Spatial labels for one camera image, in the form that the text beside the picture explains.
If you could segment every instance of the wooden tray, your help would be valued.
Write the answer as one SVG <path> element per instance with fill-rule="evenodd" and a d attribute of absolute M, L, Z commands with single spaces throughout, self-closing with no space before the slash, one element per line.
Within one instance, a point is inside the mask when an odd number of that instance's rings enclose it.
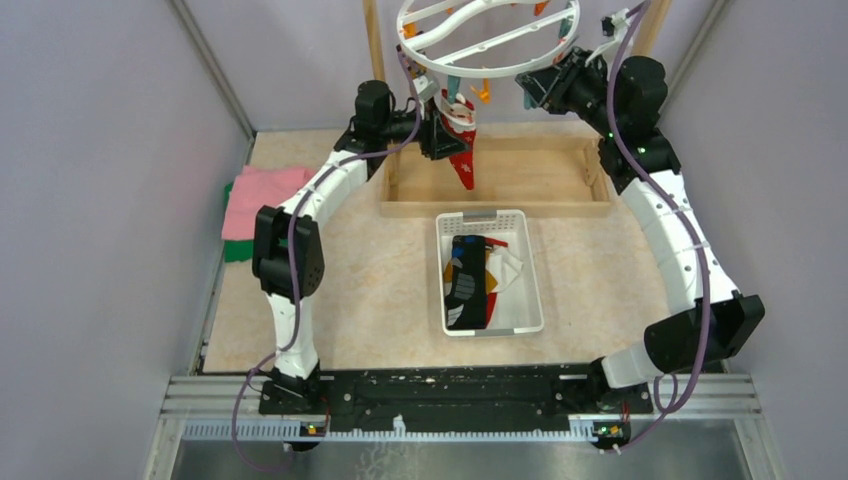
<path fill-rule="evenodd" d="M 448 159 L 424 158 L 410 145 L 386 159 L 380 197 L 386 217 L 434 217 L 470 210 L 523 210 L 529 217 L 599 217 L 611 207 L 598 137 L 478 135 L 474 190 Z"/>

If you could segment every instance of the pink towel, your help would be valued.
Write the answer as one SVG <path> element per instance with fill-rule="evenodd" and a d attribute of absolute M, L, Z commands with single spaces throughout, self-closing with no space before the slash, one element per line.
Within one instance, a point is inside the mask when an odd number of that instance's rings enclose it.
<path fill-rule="evenodd" d="M 263 205 L 276 207 L 288 200 L 315 175 L 303 167 L 262 170 L 245 165 L 236 177 L 227 212 L 224 215 L 224 240 L 253 240 L 256 212 Z"/>

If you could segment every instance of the wall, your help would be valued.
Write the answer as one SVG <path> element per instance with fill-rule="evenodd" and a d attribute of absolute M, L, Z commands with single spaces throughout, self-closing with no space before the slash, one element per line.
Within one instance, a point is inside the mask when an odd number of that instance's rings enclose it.
<path fill-rule="evenodd" d="M 339 128 L 353 114 L 356 87 L 372 78 L 367 36 L 360 0 L 187 0 L 187 5 L 215 51 L 239 101 L 257 130 Z M 403 73 L 395 60 L 395 22 L 401 0 L 378 0 L 388 82 L 405 92 Z M 416 8 L 436 3 L 417 0 Z M 669 11 L 678 25 L 690 25 L 674 34 L 663 33 L 655 48 L 662 59 L 679 61 L 694 37 L 710 2 L 676 0 Z M 637 0 L 583 0 L 577 44 L 594 48 L 603 42 L 600 19 Z M 545 15 L 561 9 L 565 0 L 553 0 Z M 432 19 L 441 21 L 441 16 Z M 533 18 L 530 5 L 494 8 L 428 49 L 456 50 L 491 38 Z M 422 21 L 421 29 L 432 23 Z M 520 41 L 493 48 L 466 59 L 463 66 L 503 66 L 526 61 L 553 48 L 558 25 L 529 34 Z M 466 80 L 462 91 L 474 98 Z M 525 111 L 521 90 L 512 78 L 491 82 L 492 103 L 478 105 L 480 122 L 557 120 L 539 111 Z"/>
<path fill-rule="evenodd" d="M 165 1 L 0 12 L 0 478 L 139 478 L 246 140 Z"/>
<path fill-rule="evenodd" d="M 765 302 L 734 363 L 796 478 L 843 478 L 848 441 L 846 22 L 840 0 L 732 2 L 663 124 L 725 269 Z"/>

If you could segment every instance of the table top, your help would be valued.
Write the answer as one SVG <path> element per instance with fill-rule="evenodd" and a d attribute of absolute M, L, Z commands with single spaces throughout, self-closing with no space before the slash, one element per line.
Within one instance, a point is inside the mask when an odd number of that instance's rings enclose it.
<path fill-rule="evenodd" d="M 582 122 L 483 125 L 492 134 L 586 133 Z M 260 133 L 251 165 L 319 167 L 338 130 Z M 383 218 L 380 179 L 351 194 L 321 231 L 315 294 L 324 369 L 588 362 L 668 316 L 665 286 L 636 219 L 617 198 L 605 218 L 528 219 L 545 315 L 535 334 L 453 338 L 441 329 L 435 221 Z M 244 371 L 274 350 L 268 301 L 250 262 L 225 266 L 204 371 Z"/>

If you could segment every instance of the basket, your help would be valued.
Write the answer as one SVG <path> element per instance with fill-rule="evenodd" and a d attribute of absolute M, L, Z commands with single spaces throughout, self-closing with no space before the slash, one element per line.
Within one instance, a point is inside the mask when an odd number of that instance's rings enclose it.
<path fill-rule="evenodd" d="M 509 244 L 509 251 L 523 262 L 521 272 L 506 290 L 498 294 L 491 321 L 485 329 L 448 330 L 444 306 L 445 285 L 439 281 L 439 305 L 442 330 L 452 337 L 498 337 L 521 335 L 542 330 L 545 318 L 536 282 L 533 252 L 527 218 L 521 210 L 443 213 L 436 217 L 436 240 L 439 248 L 439 276 L 451 259 L 451 242 L 455 235 L 483 235 Z"/>

